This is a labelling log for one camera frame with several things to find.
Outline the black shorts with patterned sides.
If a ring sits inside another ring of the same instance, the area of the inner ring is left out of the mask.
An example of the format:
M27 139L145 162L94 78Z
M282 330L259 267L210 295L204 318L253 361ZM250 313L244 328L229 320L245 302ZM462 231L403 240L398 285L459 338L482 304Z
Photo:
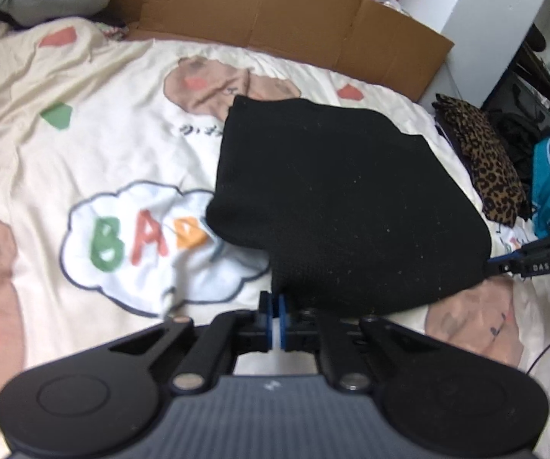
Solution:
M341 317L432 304L482 282L488 226L419 135L386 116L239 96L208 226L265 251L273 291Z

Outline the leopard print cloth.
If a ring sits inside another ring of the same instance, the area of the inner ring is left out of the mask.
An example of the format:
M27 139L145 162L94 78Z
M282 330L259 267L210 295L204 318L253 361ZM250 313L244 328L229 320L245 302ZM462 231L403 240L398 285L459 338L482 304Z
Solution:
M508 227L527 208L521 179L486 114L463 99L441 93L436 118L467 168L486 217Z

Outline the cream cartoon print bedsheet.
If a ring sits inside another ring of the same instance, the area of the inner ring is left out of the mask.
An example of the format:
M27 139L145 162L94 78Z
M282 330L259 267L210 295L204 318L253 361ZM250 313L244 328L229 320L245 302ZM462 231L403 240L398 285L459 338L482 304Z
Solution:
M206 220L239 96L380 113L428 142L488 226L489 260L543 239L524 210L489 220L438 120L388 88L244 49L115 42L83 19L0 24L0 458L550 458L550 275L485 265L422 307L324 311L369 391L281 348L268 254ZM193 328L262 292L273 348L212 390L172 390Z

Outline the flattened cardboard sheet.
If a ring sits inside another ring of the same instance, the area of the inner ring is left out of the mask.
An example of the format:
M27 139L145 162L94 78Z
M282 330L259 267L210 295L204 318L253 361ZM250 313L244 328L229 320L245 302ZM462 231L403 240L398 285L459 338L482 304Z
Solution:
M374 0L111 0L136 38L176 37L265 52L418 101L453 47Z

